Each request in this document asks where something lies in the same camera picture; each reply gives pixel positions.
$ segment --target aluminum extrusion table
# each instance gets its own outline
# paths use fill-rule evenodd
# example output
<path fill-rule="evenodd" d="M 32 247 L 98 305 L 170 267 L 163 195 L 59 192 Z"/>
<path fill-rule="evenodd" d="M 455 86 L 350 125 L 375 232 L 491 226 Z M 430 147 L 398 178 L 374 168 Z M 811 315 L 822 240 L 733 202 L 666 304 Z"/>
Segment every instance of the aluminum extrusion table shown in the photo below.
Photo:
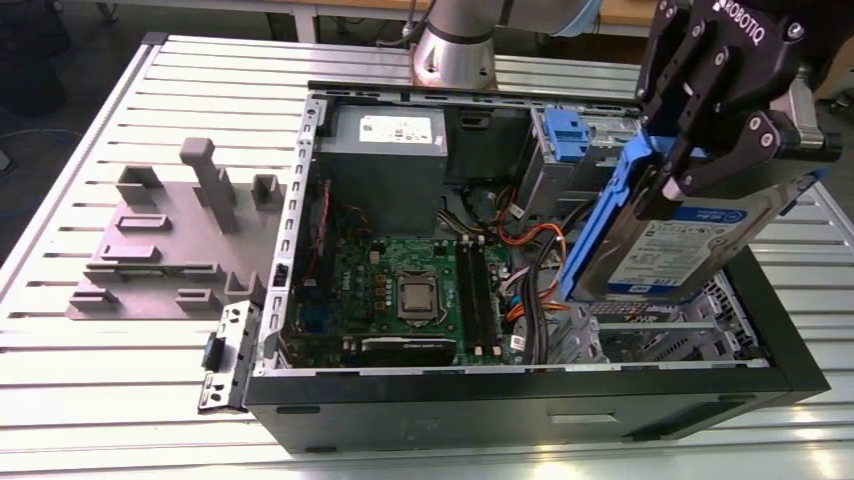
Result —
<path fill-rule="evenodd" d="M 630 98 L 637 68 L 499 57 L 497 72 L 502 90 Z M 854 230 L 822 186 L 753 244 L 833 386 L 798 406 L 677 442 L 298 458 L 250 415 L 199 417 L 199 362 L 216 320 L 74 322 L 63 312 L 120 200 L 123 167 L 152 165 L 163 180 L 191 181 L 178 151 L 202 136 L 232 181 L 271 173 L 288 184 L 310 79 L 407 84 L 408 56 L 179 36 L 140 47 L 0 270 L 0 472 L 158 480 L 854 477 Z"/>

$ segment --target blue drive bracket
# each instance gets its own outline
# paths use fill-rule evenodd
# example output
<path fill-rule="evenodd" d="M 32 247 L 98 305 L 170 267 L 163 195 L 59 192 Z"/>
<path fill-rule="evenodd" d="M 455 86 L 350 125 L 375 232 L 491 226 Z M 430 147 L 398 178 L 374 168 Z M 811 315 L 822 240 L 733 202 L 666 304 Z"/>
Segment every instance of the blue drive bracket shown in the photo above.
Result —
<path fill-rule="evenodd" d="M 626 143 L 621 153 L 619 162 L 614 170 L 614 175 L 611 176 L 611 180 L 602 191 L 602 195 L 591 212 L 587 224 L 585 225 L 578 241 L 575 242 L 575 247 L 570 252 L 563 269 L 558 274 L 558 294 L 561 295 L 559 298 L 563 300 L 571 300 L 578 278 L 587 267 L 587 260 L 593 256 L 595 249 L 605 238 L 613 220 L 617 218 L 621 209 L 626 206 L 629 199 L 631 198 L 633 188 L 635 187 L 635 185 L 630 184 L 633 178 L 635 178 L 631 175 L 633 172 L 639 165 L 649 165 L 649 162 L 661 161 L 667 152 L 670 152 L 674 143 L 674 138 L 650 137 L 645 132 L 638 132 L 635 137 L 629 141 L 629 143 Z M 702 158 L 706 157 L 706 154 L 701 149 L 694 149 L 691 156 Z M 826 170 L 821 169 L 810 174 L 813 181 L 801 186 L 799 194 L 802 194 L 814 185 L 825 172 Z M 795 203 L 797 199 L 786 206 L 781 215 L 786 215 L 786 213 L 789 213 L 789 210 L 791 210 Z"/>
<path fill-rule="evenodd" d="M 579 162 L 587 155 L 590 128 L 578 112 L 547 108 L 543 126 L 555 147 L 555 159 L 561 163 Z"/>
<path fill-rule="evenodd" d="M 635 167 L 651 160 L 654 156 L 658 156 L 658 154 L 650 145 L 646 134 L 641 132 L 623 147 L 614 175 L 602 191 L 597 206 L 590 213 L 587 224 L 575 242 L 575 247 L 558 274 L 558 294 L 563 300 L 570 300 L 575 282 L 583 272 L 587 259 L 602 241 L 611 220 L 629 202 L 633 187 L 630 185 L 631 173 Z"/>

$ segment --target blue latch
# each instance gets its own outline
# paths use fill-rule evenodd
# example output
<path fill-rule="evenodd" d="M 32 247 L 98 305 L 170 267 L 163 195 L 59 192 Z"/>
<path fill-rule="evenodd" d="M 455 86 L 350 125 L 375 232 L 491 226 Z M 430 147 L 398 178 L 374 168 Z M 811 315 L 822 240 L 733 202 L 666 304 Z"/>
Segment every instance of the blue latch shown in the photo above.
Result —
<path fill-rule="evenodd" d="M 578 112 L 547 108 L 545 123 L 558 161 L 566 163 L 583 160 L 590 146 L 590 128 Z"/>

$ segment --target green circuit board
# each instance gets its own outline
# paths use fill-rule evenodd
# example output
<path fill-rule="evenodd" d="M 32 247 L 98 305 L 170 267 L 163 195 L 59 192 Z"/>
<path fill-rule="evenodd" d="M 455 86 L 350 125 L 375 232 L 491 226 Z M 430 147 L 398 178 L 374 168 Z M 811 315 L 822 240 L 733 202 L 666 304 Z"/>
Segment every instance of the green circuit board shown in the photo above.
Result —
<path fill-rule="evenodd" d="M 507 250 L 503 246 L 484 246 L 482 251 L 488 269 L 486 278 L 495 282 L 507 266 Z M 466 344 L 456 263 L 456 241 L 452 240 L 342 240 L 336 248 L 332 300 L 323 333 L 331 337 L 348 334 L 443 337 L 456 341 L 455 365 L 513 363 L 509 338 L 502 336 L 498 300 L 491 294 L 487 301 L 498 349 L 475 350 Z M 420 322 L 402 319 L 399 309 L 398 284 L 414 275 L 426 275 L 435 282 L 438 315 Z M 338 366 L 336 356 L 328 352 L 318 351 L 312 357 L 316 367 Z"/>

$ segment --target gray robot arm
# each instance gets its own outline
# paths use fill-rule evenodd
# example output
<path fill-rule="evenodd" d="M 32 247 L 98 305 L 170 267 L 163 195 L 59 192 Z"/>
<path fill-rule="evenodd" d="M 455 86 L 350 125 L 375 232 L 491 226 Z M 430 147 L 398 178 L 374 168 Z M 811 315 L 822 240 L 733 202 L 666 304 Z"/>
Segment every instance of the gray robot arm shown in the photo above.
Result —
<path fill-rule="evenodd" d="M 435 87 L 487 87 L 495 79 L 495 27 L 575 36 L 594 23 L 601 3 L 602 0 L 436 0 L 415 50 L 419 82 Z"/>

